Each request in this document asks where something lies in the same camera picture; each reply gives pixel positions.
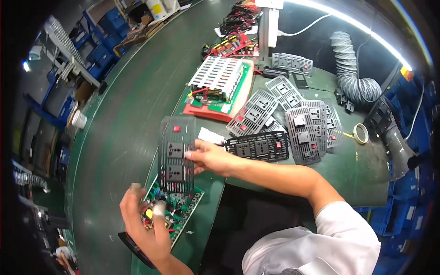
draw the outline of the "flexible duct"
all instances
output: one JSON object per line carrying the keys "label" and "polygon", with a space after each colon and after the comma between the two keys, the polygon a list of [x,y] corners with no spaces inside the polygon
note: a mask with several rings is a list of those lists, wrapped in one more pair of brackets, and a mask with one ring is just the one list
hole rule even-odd
{"label": "flexible duct", "polygon": [[367,103],[361,93],[366,100],[378,99],[382,90],[376,80],[358,79],[356,55],[350,35],[346,32],[334,32],[330,39],[336,57],[337,80],[342,92],[355,104]]}
{"label": "flexible duct", "polygon": [[49,35],[49,38],[52,40],[55,46],[60,49],[62,54],[64,54],[69,60],[71,56],[73,56],[75,60],[81,64],[81,66],[85,66],[80,53],[73,44],[72,40],[69,38],[69,35],[64,30],[61,23],[55,17],[53,17],[53,15],[51,15],[48,21],[44,24],[44,30]]}
{"label": "flexible duct", "polygon": [[40,176],[14,171],[14,180],[18,185],[38,186],[43,188],[46,193],[51,191],[48,187],[48,183]]}

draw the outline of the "white shirt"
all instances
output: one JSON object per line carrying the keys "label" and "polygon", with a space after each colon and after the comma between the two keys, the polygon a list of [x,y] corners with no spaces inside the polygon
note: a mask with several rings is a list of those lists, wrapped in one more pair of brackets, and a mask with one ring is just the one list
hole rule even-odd
{"label": "white shirt", "polygon": [[317,234],[304,227],[271,233],[244,255],[244,275],[373,273],[381,243],[346,202],[332,202],[316,216]]}

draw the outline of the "workbench surface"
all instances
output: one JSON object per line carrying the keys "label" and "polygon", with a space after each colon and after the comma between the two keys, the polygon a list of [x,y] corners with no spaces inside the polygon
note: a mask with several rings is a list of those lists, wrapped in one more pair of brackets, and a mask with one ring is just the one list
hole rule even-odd
{"label": "workbench surface", "polygon": [[[183,111],[181,97],[185,84],[201,64],[201,45],[216,39],[213,28],[234,2],[202,1],[169,22],[143,46],[132,48],[107,77],[108,89],[103,95],[94,95],[84,109],[88,120],[85,129],[76,134],[70,154],[65,200],[82,274],[157,274],[119,240],[118,232],[125,230],[119,202],[132,182],[149,187],[156,176],[154,157],[160,122],[166,115]],[[264,87],[267,80],[255,77],[252,91]],[[309,86],[330,91],[336,87],[335,76],[320,69],[315,69],[307,81]],[[307,99],[334,100],[332,92],[300,91]],[[344,132],[351,134],[363,115],[347,114],[336,107]],[[196,131],[205,127],[227,136],[225,125],[198,118]],[[383,145],[369,142],[361,146],[349,136],[344,138],[344,146],[332,148],[311,167],[352,205],[384,205],[388,170]],[[293,160],[283,163],[293,164]],[[185,228],[194,233],[182,234],[172,250],[195,272],[225,182],[264,191],[210,172],[195,177],[195,185],[205,195]]]}

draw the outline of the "paper cup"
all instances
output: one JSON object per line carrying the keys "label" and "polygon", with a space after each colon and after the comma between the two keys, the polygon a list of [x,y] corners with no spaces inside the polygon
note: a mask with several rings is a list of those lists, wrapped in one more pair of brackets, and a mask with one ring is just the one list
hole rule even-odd
{"label": "paper cup", "polygon": [[84,129],[85,123],[87,122],[87,117],[77,110],[72,118],[72,125],[77,126],[78,128]]}

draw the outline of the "fume extraction hose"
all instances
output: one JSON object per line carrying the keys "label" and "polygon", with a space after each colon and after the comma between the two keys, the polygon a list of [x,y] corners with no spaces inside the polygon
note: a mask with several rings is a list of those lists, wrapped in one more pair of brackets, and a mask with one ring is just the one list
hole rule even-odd
{"label": "fume extraction hose", "polygon": [[356,55],[350,35],[339,31],[334,32],[330,39],[336,57],[337,81],[342,92],[355,104],[368,104],[364,99],[377,100],[381,96],[382,90],[376,80],[358,78]]}

